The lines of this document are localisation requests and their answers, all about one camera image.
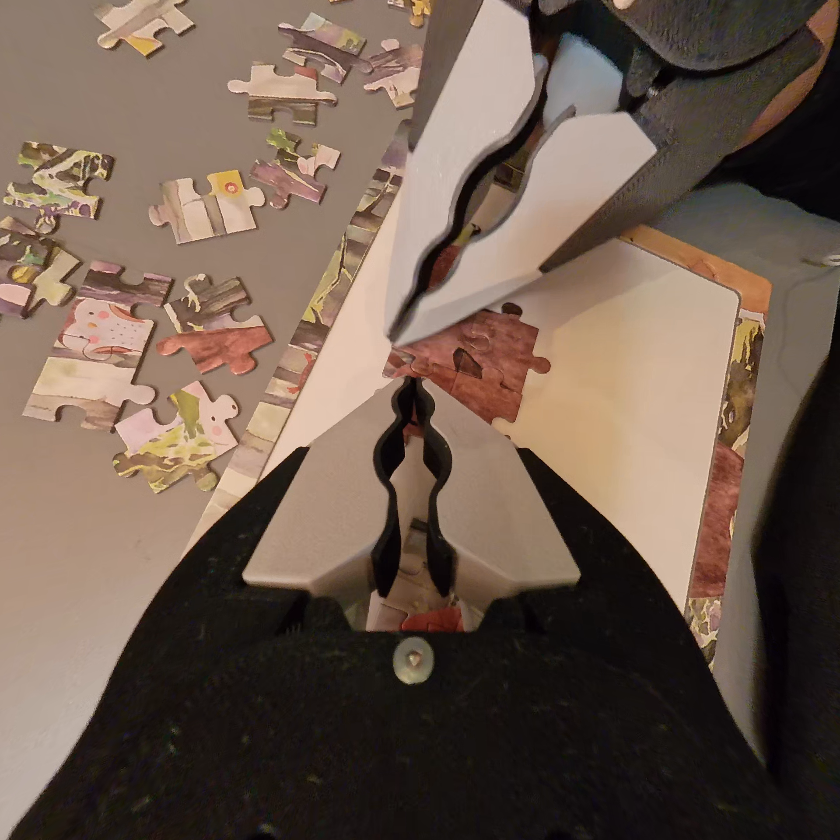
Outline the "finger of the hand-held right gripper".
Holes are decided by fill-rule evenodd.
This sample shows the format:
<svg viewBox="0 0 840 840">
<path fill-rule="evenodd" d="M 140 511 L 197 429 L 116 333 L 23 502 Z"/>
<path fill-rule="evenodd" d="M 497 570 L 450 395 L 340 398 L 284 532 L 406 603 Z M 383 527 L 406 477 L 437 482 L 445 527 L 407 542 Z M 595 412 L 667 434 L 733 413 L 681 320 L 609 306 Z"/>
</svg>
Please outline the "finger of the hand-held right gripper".
<svg viewBox="0 0 840 840">
<path fill-rule="evenodd" d="M 385 329 L 407 340 L 439 248 L 465 222 L 471 189 L 522 130 L 539 98 L 529 19 L 510 2 L 436 2 L 427 25 Z"/>
<path fill-rule="evenodd" d="M 410 305 L 394 344 L 413 343 L 534 282 L 542 265 L 657 152 L 626 112 L 569 117 L 545 134 L 504 216 Z"/>
</svg>

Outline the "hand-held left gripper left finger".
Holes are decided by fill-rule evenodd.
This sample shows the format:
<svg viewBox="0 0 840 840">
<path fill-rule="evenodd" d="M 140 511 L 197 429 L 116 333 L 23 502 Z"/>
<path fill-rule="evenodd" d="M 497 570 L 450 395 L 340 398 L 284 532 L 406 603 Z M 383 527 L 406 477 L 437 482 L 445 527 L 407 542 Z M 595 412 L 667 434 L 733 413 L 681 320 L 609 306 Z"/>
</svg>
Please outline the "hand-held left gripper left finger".
<svg viewBox="0 0 840 840">
<path fill-rule="evenodd" d="M 311 595 L 388 595 L 402 538 L 391 477 L 405 458 L 417 379 L 394 380 L 309 446 L 243 572 Z"/>
</svg>

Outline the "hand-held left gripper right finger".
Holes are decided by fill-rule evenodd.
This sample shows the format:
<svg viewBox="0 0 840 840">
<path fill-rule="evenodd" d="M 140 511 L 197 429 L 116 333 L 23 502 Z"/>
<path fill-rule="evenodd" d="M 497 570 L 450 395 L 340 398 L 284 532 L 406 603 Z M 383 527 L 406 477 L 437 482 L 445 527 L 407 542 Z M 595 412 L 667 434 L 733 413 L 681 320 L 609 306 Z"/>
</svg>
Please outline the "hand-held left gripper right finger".
<svg viewBox="0 0 840 840">
<path fill-rule="evenodd" d="M 512 441 L 429 380 L 416 385 L 415 405 L 435 477 L 426 545 L 438 592 L 574 585 L 579 568 Z"/>
</svg>

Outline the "scattered loose puzzle pieces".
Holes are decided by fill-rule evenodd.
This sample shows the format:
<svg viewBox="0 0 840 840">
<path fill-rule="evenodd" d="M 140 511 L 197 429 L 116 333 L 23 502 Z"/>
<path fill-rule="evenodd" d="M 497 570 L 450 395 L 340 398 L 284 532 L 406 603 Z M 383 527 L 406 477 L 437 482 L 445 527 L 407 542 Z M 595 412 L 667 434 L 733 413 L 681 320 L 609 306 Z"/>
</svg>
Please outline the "scattered loose puzzle pieces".
<svg viewBox="0 0 840 840">
<path fill-rule="evenodd" d="M 398 38 L 385 2 L 2 2 L 2 217 L 80 261 L 2 316 L 5 478 L 215 488 L 400 118 Z"/>
</svg>

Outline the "person's right hand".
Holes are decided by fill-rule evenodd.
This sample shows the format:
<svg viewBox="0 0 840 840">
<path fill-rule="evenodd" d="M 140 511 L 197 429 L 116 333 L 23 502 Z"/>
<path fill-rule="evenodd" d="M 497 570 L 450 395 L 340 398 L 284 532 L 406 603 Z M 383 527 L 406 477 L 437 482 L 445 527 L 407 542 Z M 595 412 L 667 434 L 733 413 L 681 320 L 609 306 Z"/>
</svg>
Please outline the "person's right hand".
<svg viewBox="0 0 840 840">
<path fill-rule="evenodd" d="M 818 61 L 800 76 L 788 84 L 754 120 L 749 131 L 744 135 L 740 148 L 755 142 L 778 126 L 796 110 L 821 75 L 828 54 L 837 36 L 839 18 L 838 1 L 827 1 L 808 20 L 807 27 L 812 36 L 820 42 L 821 55 Z"/>
</svg>

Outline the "printed frame puzzle tray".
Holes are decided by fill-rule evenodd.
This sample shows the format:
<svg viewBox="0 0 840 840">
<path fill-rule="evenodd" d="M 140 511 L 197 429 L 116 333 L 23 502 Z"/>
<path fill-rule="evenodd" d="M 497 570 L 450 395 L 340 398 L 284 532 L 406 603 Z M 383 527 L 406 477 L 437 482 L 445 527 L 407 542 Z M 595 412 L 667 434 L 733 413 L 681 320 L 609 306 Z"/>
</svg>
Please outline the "printed frame puzzle tray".
<svg viewBox="0 0 840 840">
<path fill-rule="evenodd" d="M 282 457 L 388 382 L 384 301 L 409 122 L 396 130 L 189 543 Z M 771 284 L 638 227 L 519 292 L 539 329 L 514 423 L 492 424 L 590 502 L 656 573 L 710 662 Z"/>
</svg>

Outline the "joined bear face puzzle pieces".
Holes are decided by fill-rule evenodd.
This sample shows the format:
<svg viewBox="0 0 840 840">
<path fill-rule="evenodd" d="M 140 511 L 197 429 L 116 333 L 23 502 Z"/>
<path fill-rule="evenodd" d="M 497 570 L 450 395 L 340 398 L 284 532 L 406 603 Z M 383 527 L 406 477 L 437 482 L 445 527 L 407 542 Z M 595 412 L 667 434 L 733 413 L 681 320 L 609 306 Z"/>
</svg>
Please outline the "joined bear face puzzle pieces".
<svg viewBox="0 0 840 840">
<path fill-rule="evenodd" d="M 451 360 L 437 362 L 393 349 L 382 370 L 384 378 L 413 376 L 435 383 L 470 411 L 491 424 L 518 417 L 524 380 L 494 366 L 481 366 L 466 350 L 456 349 Z"/>
</svg>

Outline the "assembled grey puzzle section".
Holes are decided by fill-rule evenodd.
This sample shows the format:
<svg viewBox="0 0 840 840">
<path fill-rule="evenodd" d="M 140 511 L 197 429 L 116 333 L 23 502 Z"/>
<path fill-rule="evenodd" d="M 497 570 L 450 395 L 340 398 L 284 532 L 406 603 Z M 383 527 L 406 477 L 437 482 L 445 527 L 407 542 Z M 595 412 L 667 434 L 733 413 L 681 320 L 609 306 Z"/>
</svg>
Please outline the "assembled grey puzzle section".
<svg viewBox="0 0 840 840">
<path fill-rule="evenodd" d="M 414 519 L 402 541 L 400 565 L 388 595 L 373 590 L 365 630 L 401 632 L 401 623 L 409 616 L 451 605 L 462 606 L 457 596 L 441 595 L 432 581 L 427 563 L 427 526 Z"/>
</svg>

